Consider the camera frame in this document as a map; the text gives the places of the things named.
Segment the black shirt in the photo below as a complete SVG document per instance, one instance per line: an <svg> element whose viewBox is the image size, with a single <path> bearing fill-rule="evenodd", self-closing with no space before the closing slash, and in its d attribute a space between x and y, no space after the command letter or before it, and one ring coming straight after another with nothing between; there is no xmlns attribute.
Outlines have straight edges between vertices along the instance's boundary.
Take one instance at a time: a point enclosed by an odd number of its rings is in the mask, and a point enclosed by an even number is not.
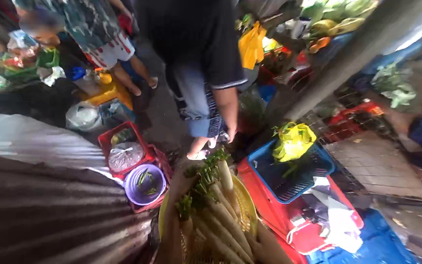
<svg viewBox="0 0 422 264"><path fill-rule="evenodd" d="M230 0L137 0L140 32L168 65L198 62L212 88L246 81Z"/></svg>

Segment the foot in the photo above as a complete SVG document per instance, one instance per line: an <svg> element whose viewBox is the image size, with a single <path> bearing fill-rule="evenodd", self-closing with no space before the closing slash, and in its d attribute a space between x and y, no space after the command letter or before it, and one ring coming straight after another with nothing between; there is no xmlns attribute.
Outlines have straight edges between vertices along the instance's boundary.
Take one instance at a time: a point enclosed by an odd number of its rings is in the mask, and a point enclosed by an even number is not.
<svg viewBox="0 0 422 264"><path fill-rule="evenodd" d="M196 154L191 154L188 153L187 154L187 158L189 160L204 160L206 159L206 156L209 154L209 150L200 150L198 153Z"/></svg>
<svg viewBox="0 0 422 264"><path fill-rule="evenodd" d="M135 96L140 96L141 95L141 90L136 87L136 88L128 88L128 90L130 91L130 93L134 94Z"/></svg>
<svg viewBox="0 0 422 264"><path fill-rule="evenodd" d="M158 81L159 81L158 77L151 77L148 81L149 87L151 87L151 89L156 89Z"/></svg>
<svg viewBox="0 0 422 264"><path fill-rule="evenodd" d="M208 147L209 148L215 148L216 147L216 142L218 141L218 136L215 136L214 138L210 138L208 140Z"/></svg>

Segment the patterned shirt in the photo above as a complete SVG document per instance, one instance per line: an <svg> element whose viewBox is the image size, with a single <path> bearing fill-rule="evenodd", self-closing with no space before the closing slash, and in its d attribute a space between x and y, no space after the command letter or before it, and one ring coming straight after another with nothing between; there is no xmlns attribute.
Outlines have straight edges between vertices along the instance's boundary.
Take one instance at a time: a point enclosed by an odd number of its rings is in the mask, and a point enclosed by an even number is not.
<svg viewBox="0 0 422 264"><path fill-rule="evenodd" d="M99 48L120 32L117 16L108 0L12 0L25 11L50 10L60 14L66 31L81 49Z"/></svg>

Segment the yellow plastic bag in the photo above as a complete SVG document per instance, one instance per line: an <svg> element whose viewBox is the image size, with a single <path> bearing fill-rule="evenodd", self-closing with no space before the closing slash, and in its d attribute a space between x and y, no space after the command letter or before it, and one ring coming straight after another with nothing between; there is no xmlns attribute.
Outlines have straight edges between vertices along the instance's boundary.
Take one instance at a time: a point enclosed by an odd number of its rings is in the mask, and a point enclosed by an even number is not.
<svg viewBox="0 0 422 264"><path fill-rule="evenodd" d="M244 68L253 69L255 63L263 60L262 41L265 35L266 29L260 27L260 22L256 21L253 28L239 39L239 51Z"/></svg>
<svg viewBox="0 0 422 264"><path fill-rule="evenodd" d="M279 140L273 150L273 157L279 162L287 162L300 158L314 144L317 136L308 125L293 122L278 129Z"/></svg>

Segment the white plastic bag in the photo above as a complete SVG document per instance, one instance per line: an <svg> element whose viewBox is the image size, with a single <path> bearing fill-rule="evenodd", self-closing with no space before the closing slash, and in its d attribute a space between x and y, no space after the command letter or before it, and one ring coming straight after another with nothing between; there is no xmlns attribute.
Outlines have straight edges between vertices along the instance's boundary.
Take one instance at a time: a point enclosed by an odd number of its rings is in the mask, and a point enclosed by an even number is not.
<svg viewBox="0 0 422 264"><path fill-rule="evenodd" d="M143 158L144 149L136 142L124 142L110 150L108 165L115 172L126 170Z"/></svg>

